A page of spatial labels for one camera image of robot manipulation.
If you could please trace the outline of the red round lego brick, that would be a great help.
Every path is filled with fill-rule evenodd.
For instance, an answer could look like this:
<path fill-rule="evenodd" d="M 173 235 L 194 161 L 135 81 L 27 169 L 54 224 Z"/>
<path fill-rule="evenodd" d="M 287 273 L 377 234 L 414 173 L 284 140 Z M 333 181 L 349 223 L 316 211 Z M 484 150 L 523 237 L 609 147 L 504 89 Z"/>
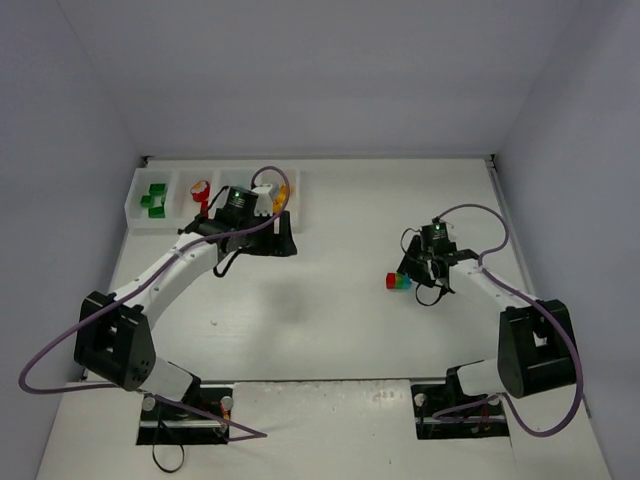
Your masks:
<path fill-rule="evenodd" d="M 192 200 L 196 203 L 207 202 L 210 195 L 210 183 L 206 180 L 200 180 L 190 189 Z"/>

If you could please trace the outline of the green stepped lego brick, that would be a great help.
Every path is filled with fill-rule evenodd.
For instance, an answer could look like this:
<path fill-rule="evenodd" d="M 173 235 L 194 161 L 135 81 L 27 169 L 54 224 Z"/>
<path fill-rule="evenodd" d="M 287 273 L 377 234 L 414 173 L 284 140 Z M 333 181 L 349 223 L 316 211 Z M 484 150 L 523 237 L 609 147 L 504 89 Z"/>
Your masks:
<path fill-rule="evenodd" d="M 150 219 L 164 219 L 166 217 L 165 197 L 155 197 L 156 204 L 154 208 L 147 209 L 147 217 Z"/>

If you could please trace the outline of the green lego brick stack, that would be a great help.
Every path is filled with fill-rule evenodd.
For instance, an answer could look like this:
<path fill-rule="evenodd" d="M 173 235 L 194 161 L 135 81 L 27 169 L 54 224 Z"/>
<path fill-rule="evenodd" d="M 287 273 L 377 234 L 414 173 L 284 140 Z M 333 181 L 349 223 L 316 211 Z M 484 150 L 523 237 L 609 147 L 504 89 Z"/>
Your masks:
<path fill-rule="evenodd" d="M 148 194 L 152 197 L 162 197 L 167 192 L 166 183 L 151 183 L 148 187 Z"/>

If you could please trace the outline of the yellow black striped lego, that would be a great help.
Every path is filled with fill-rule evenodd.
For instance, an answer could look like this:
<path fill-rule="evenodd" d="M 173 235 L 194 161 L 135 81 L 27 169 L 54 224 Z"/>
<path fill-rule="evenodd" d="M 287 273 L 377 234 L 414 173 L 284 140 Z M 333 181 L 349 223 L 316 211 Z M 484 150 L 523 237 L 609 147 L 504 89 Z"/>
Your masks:
<path fill-rule="evenodd" d="M 279 195 L 274 201 L 273 201 L 273 211 L 274 212 L 278 212 L 282 209 L 284 203 L 286 200 L 286 196 L 285 195 Z"/>

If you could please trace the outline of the red lego stack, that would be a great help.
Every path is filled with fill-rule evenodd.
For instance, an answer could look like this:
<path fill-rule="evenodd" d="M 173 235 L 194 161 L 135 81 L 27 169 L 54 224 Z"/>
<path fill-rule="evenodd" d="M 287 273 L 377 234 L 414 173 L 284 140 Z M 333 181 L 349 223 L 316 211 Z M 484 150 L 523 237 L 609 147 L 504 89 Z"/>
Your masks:
<path fill-rule="evenodd" d="M 395 289 L 396 288 L 396 273 L 390 272 L 386 275 L 385 285 L 387 289 Z"/>

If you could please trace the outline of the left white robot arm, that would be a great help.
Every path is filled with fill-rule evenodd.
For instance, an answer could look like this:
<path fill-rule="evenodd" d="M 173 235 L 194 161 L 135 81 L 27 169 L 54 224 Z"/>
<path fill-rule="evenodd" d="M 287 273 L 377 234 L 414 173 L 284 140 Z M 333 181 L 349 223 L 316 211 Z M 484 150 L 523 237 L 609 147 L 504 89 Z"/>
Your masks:
<path fill-rule="evenodd" d="M 241 254 L 296 254 L 289 212 L 273 209 L 286 191 L 278 184 L 229 188 L 222 207 L 198 214 L 179 230 L 174 246 L 137 278 L 113 293 L 88 295 L 81 306 L 75 361 L 125 391 L 198 405 L 200 378 L 156 353 L 154 326 L 196 279 L 219 264 L 231 266 Z"/>

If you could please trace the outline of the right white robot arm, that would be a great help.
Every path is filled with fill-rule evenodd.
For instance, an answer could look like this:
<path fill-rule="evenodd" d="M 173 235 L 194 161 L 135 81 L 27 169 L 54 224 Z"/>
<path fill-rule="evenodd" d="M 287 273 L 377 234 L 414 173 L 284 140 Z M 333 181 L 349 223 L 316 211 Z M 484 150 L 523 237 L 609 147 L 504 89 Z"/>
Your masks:
<path fill-rule="evenodd" d="M 504 280 L 491 281 L 479 255 L 460 250 L 439 222 L 412 232 L 397 273 L 417 287 L 473 303 L 483 321 L 497 329 L 492 357 L 451 368 L 448 375 L 467 397 L 507 393 L 517 399 L 575 384 L 577 367 L 568 342 L 574 334 L 568 308 L 540 300 Z"/>

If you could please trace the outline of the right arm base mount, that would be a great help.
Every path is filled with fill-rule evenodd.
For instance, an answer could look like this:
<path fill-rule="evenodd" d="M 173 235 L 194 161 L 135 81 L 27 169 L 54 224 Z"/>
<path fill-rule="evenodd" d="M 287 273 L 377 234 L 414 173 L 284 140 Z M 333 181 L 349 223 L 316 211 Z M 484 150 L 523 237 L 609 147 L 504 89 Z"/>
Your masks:
<path fill-rule="evenodd" d="M 411 385 L 418 440 L 476 440 L 510 436 L 498 398 L 458 396 L 444 383 Z"/>

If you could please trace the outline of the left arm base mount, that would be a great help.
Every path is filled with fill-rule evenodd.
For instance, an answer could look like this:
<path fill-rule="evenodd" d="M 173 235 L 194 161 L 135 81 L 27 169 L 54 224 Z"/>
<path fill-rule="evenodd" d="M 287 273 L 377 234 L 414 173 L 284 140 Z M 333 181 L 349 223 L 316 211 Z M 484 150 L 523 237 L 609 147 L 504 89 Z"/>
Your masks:
<path fill-rule="evenodd" d="M 221 402 L 232 405 L 230 384 L 205 384 L 198 409 L 223 416 Z M 159 402 L 144 395 L 137 427 L 138 446 L 203 446 L 228 443 L 229 427 L 190 411 Z"/>

